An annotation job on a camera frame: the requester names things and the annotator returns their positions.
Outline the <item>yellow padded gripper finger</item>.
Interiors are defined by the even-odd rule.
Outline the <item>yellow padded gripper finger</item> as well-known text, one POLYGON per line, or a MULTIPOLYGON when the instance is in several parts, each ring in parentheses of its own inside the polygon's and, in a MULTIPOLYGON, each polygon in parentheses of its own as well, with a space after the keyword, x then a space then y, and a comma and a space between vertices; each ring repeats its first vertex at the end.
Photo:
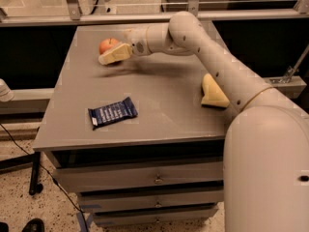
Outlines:
POLYGON ((98 58, 102 65, 109 65, 130 58, 132 47, 128 43, 117 43, 105 50, 98 58))

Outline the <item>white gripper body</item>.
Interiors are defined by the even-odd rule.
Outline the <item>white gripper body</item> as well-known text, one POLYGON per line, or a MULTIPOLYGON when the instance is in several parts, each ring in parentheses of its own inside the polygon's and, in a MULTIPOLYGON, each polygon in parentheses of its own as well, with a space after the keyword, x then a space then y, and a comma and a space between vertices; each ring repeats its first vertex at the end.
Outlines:
POLYGON ((147 56, 151 52, 147 41, 147 27, 129 28, 125 30, 125 38, 136 56, 147 56))

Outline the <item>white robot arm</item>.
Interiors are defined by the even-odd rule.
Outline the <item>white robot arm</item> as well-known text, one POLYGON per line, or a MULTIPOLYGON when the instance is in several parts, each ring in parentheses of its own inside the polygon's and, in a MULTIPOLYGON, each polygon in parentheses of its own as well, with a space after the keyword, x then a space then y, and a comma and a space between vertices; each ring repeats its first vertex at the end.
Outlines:
POLYGON ((195 54, 238 113, 224 143, 225 232, 309 232, 307 113, 213 40, 189 12, 166 25, 126 31, 126 43, 98 59, 108 65, 155 52, 195 54))

